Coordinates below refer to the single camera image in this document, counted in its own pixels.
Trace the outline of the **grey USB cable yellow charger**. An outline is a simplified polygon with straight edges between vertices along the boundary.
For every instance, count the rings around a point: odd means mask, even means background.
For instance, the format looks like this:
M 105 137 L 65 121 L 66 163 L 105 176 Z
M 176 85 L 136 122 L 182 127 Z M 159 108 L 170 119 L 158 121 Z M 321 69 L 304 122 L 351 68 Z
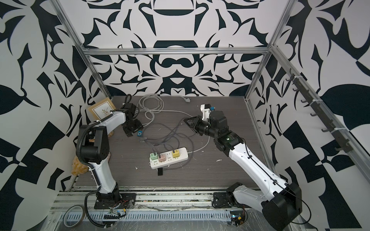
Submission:
M 185 167 L 186 165 L 188 165 L 189 164 L 189 162 L 192 160 L 192 158 L 193 158 L 193 155 L 194 155 L 194 148 L 195 148 L 195 146 L 194 146 L 194 142 L 193 142 L 193 140 L 189 137 L 189 136 L 186 136 L 186 135 L 184 135 L 184 134 L 180 134 L 179 135 L 181 138 L 187 138 L 190 142 L 191 142 L 191 149 L 190 149 L 190 151 L 188 151 L 188 154 L 189 154 L 189 158 L 188 158 L 188 160 L 185 162 L 185 163 L 183 163 L 183 164 L 180 164 L 179 166 L 177 166 L 177 167 L 165 167 L 163 170 L 164 171 L 169 171 L 169 170 L 177 170 L 177 169 L 181 169 L 181 168 L 183 168 L 183 167 Z

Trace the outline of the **grey USB cable green charger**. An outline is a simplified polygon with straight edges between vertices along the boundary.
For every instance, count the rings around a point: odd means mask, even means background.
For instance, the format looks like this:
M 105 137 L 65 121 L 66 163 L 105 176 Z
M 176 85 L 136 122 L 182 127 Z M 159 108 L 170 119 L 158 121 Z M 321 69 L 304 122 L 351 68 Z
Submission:
M 142 142 L 145 142 L 152 151 L 158 152 L 159 147 L 165 151 L 172 151 L 179 147 L 178 129 L 181 123 L 170 127 L 164 123 L 152 123 L 143 129 Z

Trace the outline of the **grey USB cable pink charger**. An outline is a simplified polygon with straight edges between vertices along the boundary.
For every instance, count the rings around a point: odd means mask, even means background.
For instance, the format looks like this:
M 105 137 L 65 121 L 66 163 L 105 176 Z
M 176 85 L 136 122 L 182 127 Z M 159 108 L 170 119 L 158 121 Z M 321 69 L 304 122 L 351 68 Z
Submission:
M 166 151 L 170 150 L 169 147 L 172 150 L 174 150 L 174 147 L 170 145 L 170 141 L 172 139 L 175 139 L 177 141 L 178 146 L 180 146 L 180 139 L 184 139 L 184 138 L 181 138 L 179 136 L 181 134 L 181 132 L 178 131 L 179 128 L 182 125 L 185 124 L 183 119 L 184 118 L 181 118 L 180 121 L 177 123 L 177 125 L 174 128 L 171 128 L 171 127 L 169 127 L 169 126 L 167 126 L 163 123 L 152 123 L 152 124 L 150 124 L 147 128 L 152 127 L 152 126 L 161 126 L 161 127 L 164 127 L 165 129 L 167 129 L 169 132 L 166 135 L 164 135 L 162 137 L 159 137 L 159 138 L 147 138 L 145 143 L 148 144 L 149 147 L 155 152 L 158 152 L 157 146 L 161 146 L 161 145 L 165 148 Z

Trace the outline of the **white power strip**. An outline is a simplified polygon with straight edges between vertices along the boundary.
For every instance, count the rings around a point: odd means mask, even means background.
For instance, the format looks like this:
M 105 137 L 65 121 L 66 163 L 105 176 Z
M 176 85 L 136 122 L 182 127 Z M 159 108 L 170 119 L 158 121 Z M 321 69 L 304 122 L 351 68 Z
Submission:
M 159 162 L 158 160 L 151 161 L 150 156 L 149 156 L 149 165 L 152 169 L 157 169 L 157 168 L 163 168 L 163 167 L 168 167 L 172 164 L 177 164 L 183 161 L 188 160 L 189 155 L 188 155 L 188 150 L 185 147 L 179 148 L 180 151 L 180 156 L 178 158 L 173 158 L 172 157 L 172 151 L 160 153 L 160 154 L 166 154 L 166 161 L 164 162 Z

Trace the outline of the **yellow USB wall charger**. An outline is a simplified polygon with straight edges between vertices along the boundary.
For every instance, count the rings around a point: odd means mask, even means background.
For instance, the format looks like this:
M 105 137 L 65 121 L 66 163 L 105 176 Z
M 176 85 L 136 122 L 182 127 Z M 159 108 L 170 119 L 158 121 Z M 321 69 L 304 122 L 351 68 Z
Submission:
M 178 158 L 180 156 L 180 151 L 178 149 L 175 149 L 172 151 L 172 157 Z

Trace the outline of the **green USB wall charger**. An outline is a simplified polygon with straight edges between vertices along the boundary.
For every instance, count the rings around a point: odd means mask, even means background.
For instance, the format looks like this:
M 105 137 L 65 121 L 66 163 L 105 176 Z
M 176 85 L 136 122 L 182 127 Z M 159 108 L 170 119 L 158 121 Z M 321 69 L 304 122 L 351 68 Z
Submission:
M 158 155 L 158 153 L 157 153 L 157 152 L 154 152 L 154 153 L 151 153 L 151 154 L 150 154 L 150 160 L 151 160 L 151 161 L 158 160 L 158 158 L 159 158 L 159 155 Z

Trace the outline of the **pink USB wall charger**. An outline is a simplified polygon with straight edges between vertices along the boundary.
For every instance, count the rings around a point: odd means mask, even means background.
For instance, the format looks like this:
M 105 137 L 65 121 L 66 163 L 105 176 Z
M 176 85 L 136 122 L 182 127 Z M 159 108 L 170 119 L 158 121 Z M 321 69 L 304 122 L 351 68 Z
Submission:
M 159 154 L 158 161 L 159 161 L 159 162 L 164 162 L 164 161 L 166 161 L 166 154 Z

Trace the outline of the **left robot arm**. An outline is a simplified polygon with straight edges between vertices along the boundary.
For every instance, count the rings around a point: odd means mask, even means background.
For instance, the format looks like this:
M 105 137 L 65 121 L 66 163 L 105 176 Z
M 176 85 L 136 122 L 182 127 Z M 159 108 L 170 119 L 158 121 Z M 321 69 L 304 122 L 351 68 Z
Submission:
M 98 119 L 89 125 L 82 125 L 79 129 L 76 157 L 89 168 L 92 173 L 97 189 L 87 193 L 84 199 L 84 209 L 87 219 L 96 227 L 107 229 L 113 226 L 111 222 L 98 223 L 89 214 L 87 199 L 95 194 L 99 202 L 113 210 L 123 204 L 119 193 L 119 187 L 114 180 L 109 164 L 109 139 L 108 135 L 117 127 L 122 126 L 127 137 L 143 128 L 142 123 L 137 119 L 140 110 L 131 103 L 132 95 L 125 96 L 123 106 L 119 109 L 109 111 L 108 116 Z

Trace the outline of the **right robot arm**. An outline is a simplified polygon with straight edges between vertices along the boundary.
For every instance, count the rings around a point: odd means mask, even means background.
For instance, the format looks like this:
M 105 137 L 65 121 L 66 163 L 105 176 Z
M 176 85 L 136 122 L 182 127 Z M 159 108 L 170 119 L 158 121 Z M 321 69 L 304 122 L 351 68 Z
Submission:
M 295 183 L 287 183 L 262 163 L 248 148 L 246 141 L 229 129 L 222 111 L 188 117 L 184 123 L 200 136 L 213 138 L 217 149 L 236 162 L 259 187 L 257 192 L 243 184 L 230 186 L 228 191 L 237 204 L 261 212 L 276 231 L 284 230 L 301 214 L 301 188 Z

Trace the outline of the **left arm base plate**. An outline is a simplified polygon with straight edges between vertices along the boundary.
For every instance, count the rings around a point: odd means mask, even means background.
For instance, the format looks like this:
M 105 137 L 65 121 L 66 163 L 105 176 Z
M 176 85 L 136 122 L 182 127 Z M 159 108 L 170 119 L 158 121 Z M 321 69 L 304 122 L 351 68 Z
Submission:
M 119 196 L 114 194 L 97 193 L 94 209 L 124 209 L 134 206 L 136 203 L 135 193 L 120 193 Z

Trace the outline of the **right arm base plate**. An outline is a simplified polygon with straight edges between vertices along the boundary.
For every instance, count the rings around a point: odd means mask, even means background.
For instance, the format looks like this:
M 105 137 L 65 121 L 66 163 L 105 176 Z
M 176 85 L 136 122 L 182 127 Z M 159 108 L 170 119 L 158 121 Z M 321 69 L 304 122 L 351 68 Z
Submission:
M 240 204 L 231 193 L 213 193 L 213 208 L 250 208 L 250 206 Z

